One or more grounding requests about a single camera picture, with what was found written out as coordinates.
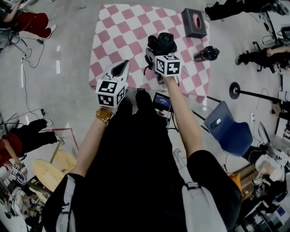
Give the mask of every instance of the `beaded bracelet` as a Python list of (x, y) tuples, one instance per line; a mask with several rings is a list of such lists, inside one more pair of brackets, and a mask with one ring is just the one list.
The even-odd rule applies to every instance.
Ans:
[(100, 108), (96, 111), (96, 118), (100, 119), (104, 123), (108, 123), (112, 118), (113, 112), (108, 111), (104, 108)]

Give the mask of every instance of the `red pants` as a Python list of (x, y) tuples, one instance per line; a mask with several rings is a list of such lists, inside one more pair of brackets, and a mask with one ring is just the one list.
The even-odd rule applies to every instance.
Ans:
[(46, 28), (48, 17), (45, 13), (22, 13), (16, 20), (19, 23), (19, 31), (27, 31), (42, 38), (47, 38), (51, 33), (51, 29)]

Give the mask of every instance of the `white shoe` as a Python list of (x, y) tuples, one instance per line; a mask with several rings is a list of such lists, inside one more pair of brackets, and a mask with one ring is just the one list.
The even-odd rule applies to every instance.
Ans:
[(53, 121), (51, 121), (50, 119), (45, 119), (45, 120), (46, 120), (46, 126), (47, 127), (53, 126)]
[(59, 136), (57, 135), (57, 133), (54, 133), (54, 134), (55, 134), (55, 137), (56, 137), (56, 139), (58, 140), (58, 142), (59, 142), (60, 140), (62, 140), (62, 145), (64, 145), (63, 138), (59, 137)]
[(51, 36), (51, 34), (55, 31), (55, 29), (56, 29), (56, 25), (53, 25), (50, 29), (51, 29), (51, 33), (50, 33), (50, 35), (47, 37), (47, 39), (49, 39), (50, 36)]
[(202, 10), (201, 13), (203, 14), (203, 19), (204, 19), (205, 21), (210, 21), (210, 17), (208, 16), (207, 13), (205, 13), (205, 10)]

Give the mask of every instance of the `tissue box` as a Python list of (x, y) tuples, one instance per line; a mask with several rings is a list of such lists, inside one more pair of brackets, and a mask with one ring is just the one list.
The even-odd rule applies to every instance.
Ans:
[(207, 35), (203, 15), (200, 10), (185, 8), (181, 13), (181, 17), (187, 37), (201, 39)]

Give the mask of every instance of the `forearm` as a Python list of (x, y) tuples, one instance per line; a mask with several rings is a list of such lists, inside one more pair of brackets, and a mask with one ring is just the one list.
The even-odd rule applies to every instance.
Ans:
[(9, 143), (8, 140), (3, 140), (5, 144), (5, 148), (10, 154), (10, 156), (13, 158), (14, 162), (17, 163), (18, 165), (21, 165), (21, 162), (19, 161), (14, 149), (12, 148), (11, 144)]
[(283, 46), (283, 47), (275, 48), (275, 49), (272, 49), (272, 52), (273, 54), (290, 52), (290, 47)]
[(77, 165), (72, 173), (85, 177), (97, 154), (105, 128), (106, 123), (97, 118), (94, 120), (78, 152)]
[(13, 167), (13, 165), (11, 164), (10, 161), (6, 161), (6, 162), (4, 163), (4, 166), (7, 167), (9, 170), (12, 170), (12, 167)]
[(188, 159), (193, 152), (203, 149), (201, 131), (174, 78), (164, 79)]
[(17, 13), (19, 7), (20, 7), (20, 4), (21, 4), (21, 1), (19, 0), (19, 1), (14, 5), (14, 8), (13, 8), (12, 12), (11, 12), (10, 14), (8, 14), (7, 17), (4, 19), (5, 22), (11, 22), (11, 21), (14, 19), (15, 15), (16, 15), (16, 13)]

